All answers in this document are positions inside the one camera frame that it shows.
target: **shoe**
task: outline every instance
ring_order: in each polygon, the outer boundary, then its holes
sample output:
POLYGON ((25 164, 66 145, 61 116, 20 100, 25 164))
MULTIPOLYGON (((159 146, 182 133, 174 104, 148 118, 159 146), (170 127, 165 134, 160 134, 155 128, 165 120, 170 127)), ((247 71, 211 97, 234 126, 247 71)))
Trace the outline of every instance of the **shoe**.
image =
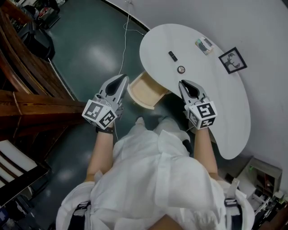
POLYGON ((141 116, 138 117, 138 118, 136 119, 135 124, 141 124, 141 125, 144 125, 144 126, 145 126, 145 122, 144 122, 143 117, 141 117, 141 116))

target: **curved white table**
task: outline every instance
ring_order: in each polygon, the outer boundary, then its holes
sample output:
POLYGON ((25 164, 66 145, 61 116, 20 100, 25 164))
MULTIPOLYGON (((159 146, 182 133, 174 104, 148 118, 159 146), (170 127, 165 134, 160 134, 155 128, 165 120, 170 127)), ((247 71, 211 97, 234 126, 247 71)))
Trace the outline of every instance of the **curved white table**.
POLYGON ((249 138, 249 103, 239 74, 229 75, 219 60, 223 51, 209 38, 214 49, 207 56, 195 45, 195 41, 202 36, 198 31, 182 25, 157 26, 143 38, 140 59, 154 80, 179 97, 180 80, 191 80, 204 88, 218 112, 210 130, 220 154, 225 159, 232 159, 241 153, 249 138), (169 51, 178 61, 172 60, 169 51), (185 73, 179 74, 178 66, 184 66, 185 73))

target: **wristband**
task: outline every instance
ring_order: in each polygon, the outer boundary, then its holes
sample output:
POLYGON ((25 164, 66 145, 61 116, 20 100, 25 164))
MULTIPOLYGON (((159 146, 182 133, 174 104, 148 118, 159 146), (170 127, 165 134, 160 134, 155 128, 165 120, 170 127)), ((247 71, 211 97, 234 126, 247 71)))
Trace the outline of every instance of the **wristband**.
POLYGON ((107 127, 105 129, 101 129, 98 126, 96 127, 96 132, 101 132, 101 133, 110 133, 113 134, 113 128, 107 127))

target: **cable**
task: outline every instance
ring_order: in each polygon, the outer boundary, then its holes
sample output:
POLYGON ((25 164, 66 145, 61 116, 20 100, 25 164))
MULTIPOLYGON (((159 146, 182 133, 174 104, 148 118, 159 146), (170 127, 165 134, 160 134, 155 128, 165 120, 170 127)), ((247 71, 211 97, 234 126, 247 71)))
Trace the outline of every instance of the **cable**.
POLYGON ((145 34, 142 34, 142 33, 141 33, 141 32, 139 32, 138 30, 128 30, 128 29, 127 29, 127 31, 136 31, 136 32, 140 33, 141 35, 145 36, 145 34))
POLYGON ((190 127, 189 129, 187 129, 185 132, 188 132, 189 130, 193 129, 194 126, 190 127))
POLYGON ((118 75, 120 75, 121 70, 123 68, 123 64, 124 64, 124 55, 125 55, 125 51, 126 51, 126 33, 127 33, 128 22, 129 22, 129 16, 130 16, 130 8, 128 6, 128 18, 127 18, 127 22, 126 22, 125 35, 124 35, 124 37, 125 37, 125 47, 124 47, 124 51, 123 51, 123 54, 122 54, 122 65, 121 65, 121 68, 120 68, 120 71, 119 71, 118 75))
POLYGON ((114 121, 114 128, 115 128, 115 134, 116 134, 116 137, 117 137, 117 141, 119 141, 118 135, 117 135, 117 131, 116 131, 116 121, 114 121))

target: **strap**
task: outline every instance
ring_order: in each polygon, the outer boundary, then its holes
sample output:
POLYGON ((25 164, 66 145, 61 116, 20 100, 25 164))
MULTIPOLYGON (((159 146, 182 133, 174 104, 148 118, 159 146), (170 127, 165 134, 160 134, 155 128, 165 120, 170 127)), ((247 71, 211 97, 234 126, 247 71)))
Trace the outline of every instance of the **strap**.
POLYGON ((236 199, 236 190, 239 180, 234 178, 224 200, 226 207, 226 228, 227 230, 241 230, 243 224, 242 207, 236 199))
POLYGON ((75 209, 68 230, 84 230, 85 228, 85 212, 88 206, 91 204, 90 201, 80 203, 75 209))
POLYGON ((110 134, 112 134, 113 131, 114 131, 114 129, 113 128, 109 128, 109 127, 105 128, 105 129, 101 129, 98 126, 96 127, 96 132, 97 133, 98 132, 102 132, 102 133, 110 133, 110 134))

